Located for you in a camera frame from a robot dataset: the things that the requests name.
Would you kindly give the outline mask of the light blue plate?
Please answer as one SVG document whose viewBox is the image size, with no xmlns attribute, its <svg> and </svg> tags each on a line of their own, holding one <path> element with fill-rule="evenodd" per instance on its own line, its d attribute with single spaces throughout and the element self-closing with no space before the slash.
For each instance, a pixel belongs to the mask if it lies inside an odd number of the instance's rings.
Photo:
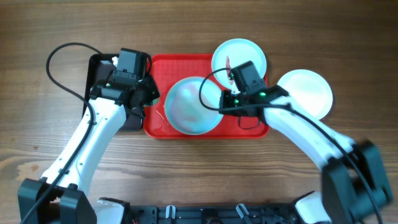
<svg viewBox="0 0 398 224">
<path fill-rule="evenodd" d="M 211 68 L 233 68 L 242 63 L 252 61 L 259 76 L 264 78 L 267 70 L 267 60 L 262 49 L 247 39 L 230 39 L 223 42 L 214 52 Z"/>
<path fill-rule="evenodd" d="M 221 89 L 203 77 L 178 81 L 167 93 L 164 111 L 168 122 L 177 131 L 188 135 L 205 134 L 217 127 L 223 115 L 205 108 L 220 107 Z"/>
</svg>

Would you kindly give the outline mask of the white plate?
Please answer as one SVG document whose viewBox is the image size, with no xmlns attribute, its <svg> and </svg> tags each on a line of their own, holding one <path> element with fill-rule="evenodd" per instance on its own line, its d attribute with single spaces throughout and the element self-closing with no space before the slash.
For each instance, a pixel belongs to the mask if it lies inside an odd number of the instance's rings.
<svg viewBox="0 0 398 224">
<path fill-rule="evenodd" d="M 287 72 L 277 82 L 297 103 L 317 119 L 324 118 L 333 105 L 333 92 L 318 73 L 306 69 Z"/>
</svg>

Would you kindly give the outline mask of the green yellow sponge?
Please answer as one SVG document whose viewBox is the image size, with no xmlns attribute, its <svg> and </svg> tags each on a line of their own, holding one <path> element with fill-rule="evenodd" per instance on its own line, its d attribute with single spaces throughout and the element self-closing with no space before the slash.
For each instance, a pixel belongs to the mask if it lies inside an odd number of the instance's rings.
<svg viewBox="0 0 398 224">
<path fill-rule="evenodd" d="M 159 102 L 160 98 L 156 98 L 154 100 L 152 100 L 151 105 L 154 106 Z"/>
</svg>

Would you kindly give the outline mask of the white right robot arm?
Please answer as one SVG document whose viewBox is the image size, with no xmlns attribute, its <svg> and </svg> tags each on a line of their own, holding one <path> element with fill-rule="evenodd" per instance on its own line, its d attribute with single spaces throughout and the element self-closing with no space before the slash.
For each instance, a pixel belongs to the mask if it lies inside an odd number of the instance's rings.
<svg viewBox="0 0 398 224">
<path fill-rule="evenodd" d="M 381 208 L 393 195 L 378 147 L 366 140 L 356 143 L 306 112 L 280 86 L 224 90 L 222 114 L 258 117 L 285 135 L 321 172 L 322 189 L 316 200 L 301 199 L 296 209 L 306 223 L 358 223 L 374 214 L 382 222 Z"/>
</svg>

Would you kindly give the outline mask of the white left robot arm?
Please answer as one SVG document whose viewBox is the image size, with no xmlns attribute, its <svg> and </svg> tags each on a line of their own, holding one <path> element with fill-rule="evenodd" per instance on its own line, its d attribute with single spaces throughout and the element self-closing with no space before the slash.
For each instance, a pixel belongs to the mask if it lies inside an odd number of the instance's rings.
<svg viewBox="0 0 398 224">
<path fill-rule="evenodd" d="M 152 76 L 99 80 L 85 114 L 57 160 L 39 180 L 25 179 L 18 190 L 22 223 L 127 223 L 130 204 L 87 195 L 93 174 L 113 136 L 133 108 L 158 98 Z"/>
</svg>

